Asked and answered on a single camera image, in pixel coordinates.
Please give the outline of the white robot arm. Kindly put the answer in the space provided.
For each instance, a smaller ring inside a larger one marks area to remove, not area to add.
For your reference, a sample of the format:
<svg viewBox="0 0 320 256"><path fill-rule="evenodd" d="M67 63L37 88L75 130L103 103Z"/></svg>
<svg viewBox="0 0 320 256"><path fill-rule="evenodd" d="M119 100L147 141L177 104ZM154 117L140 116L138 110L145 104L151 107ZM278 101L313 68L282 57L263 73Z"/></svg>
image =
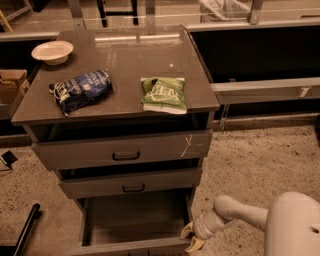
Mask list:
<svg viewBox="0 0 320 256"><path fill-rule="evenodd" d="M192 235L187 253L201 249L214 234L241 220L264 232L264 256L320 256L320 203L298 192L277 196L268 209L221 195L213 207L181 231Z"/></svg>

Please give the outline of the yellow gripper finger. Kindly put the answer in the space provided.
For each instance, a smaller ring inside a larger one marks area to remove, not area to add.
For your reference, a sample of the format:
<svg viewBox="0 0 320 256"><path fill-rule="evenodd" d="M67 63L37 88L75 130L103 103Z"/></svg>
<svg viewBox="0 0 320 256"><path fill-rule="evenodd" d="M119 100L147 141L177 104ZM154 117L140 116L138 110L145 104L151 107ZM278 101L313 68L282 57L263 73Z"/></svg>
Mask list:
<svg viewBox="0 0 320 256"><path fill-rule="evenodd" d="M194 234L193 223L188 223L181 231L180 238L187 239L190 238Z"/></svg>
<svg viewBox="0 0 320 256"><path fill-rule="evenodd" d="M190 245L185 249L186 253L193 253L200 250L205 244L204 240L201 240L195 236L191 238Z"/></svg>

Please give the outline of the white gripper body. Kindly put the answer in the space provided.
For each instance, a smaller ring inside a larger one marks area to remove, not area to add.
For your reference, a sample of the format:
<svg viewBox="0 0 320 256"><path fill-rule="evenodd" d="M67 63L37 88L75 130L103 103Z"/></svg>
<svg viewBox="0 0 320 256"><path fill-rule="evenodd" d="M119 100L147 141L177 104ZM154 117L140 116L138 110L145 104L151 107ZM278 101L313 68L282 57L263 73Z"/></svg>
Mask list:
<svg viewBox="0 0 320 256"><path fill-rule="evenodd" d="M197 238L207 240L220 228L220 220L217 214L210 210L195 217L193 227Z"/></svg>

